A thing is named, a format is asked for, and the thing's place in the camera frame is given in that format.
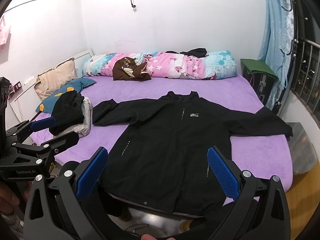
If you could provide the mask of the person left hand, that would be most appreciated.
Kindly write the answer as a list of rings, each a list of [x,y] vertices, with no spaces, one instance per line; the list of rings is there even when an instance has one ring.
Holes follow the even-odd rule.
[[[4,215],[10,215],[14,212],[14,207],[20,204],[19,198],[9,187],[1,182],[0,185],[0,212]]]

